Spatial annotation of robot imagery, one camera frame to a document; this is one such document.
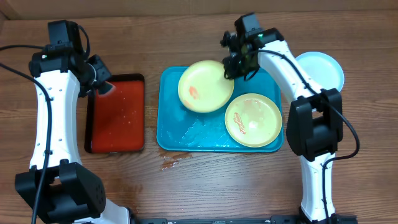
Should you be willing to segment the yellow plate top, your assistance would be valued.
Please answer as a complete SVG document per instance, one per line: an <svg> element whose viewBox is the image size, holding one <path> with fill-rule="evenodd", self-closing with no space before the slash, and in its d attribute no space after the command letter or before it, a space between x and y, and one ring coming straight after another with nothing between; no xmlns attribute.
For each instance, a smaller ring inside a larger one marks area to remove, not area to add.
<svg viewBox="0 0 398 224"><path fill-rule="evenodd" d="M224 77L224 65L202 60L190 65L178 82L178 97L191 111L210 113L220 109L231 98L234 81Z"/></svg>

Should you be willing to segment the yellow plate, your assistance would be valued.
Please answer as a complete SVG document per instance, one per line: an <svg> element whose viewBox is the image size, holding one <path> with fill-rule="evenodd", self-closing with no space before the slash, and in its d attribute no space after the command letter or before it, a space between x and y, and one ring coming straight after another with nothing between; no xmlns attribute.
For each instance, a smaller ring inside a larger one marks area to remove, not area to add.
<svg viewBox="0 0 398 224"><path fill-rule="evenodd" d="M270 98L247 93L228 105L224 123L236 142L247 147L263 147L277 139L282 130L282 115Z"/></svg>
<svg viewBox="0 0 398 224"><path fill-rule="evenodd" d="M178 97L191 111L210 113L220 109L231 98L234 81L224 77L224 65L202 60L190 65L178 82Z"/></svg>

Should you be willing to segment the light blue plate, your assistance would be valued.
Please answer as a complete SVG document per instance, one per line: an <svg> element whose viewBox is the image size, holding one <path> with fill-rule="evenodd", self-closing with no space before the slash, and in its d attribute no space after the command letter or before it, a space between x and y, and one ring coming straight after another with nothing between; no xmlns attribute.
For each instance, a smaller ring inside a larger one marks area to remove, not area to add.
<svg viewBox="0 0 398 224"><path fill-rule="evenodd" d="M340 64L331 56L322 52L305 52L296 60L307 74L324 89L343 89L345 75Z"/></svg>

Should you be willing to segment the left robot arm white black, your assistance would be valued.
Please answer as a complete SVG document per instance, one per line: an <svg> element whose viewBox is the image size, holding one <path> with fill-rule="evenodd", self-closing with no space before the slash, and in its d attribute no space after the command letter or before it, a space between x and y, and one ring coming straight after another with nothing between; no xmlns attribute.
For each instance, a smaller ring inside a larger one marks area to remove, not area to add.
<svg viewBox="0 0 398 224"><path fill-rule="evenodd" d="M37 132L29 171L15 189L44 223L133 223L130 209L106 198L101 179L85 168L76 139L76 105L98 89L110 91L111 73L98 55L36 53Z"/></svg>

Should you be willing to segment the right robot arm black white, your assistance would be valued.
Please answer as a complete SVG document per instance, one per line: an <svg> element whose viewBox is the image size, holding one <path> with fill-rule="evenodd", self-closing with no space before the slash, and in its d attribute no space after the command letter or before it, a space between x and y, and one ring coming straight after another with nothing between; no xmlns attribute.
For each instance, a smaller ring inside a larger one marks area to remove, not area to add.
<svg viewBox="0 0 398 224"><path fill-rule="evenodd" d="M290 103L286 136L300 158L304 223L334 223L331 170L338 143L343 139L342 99L312 80L292 55L288 43L275 28L226 31L220 42L229 49L223 59L225 78L246 77L263 68Z"/></svg>

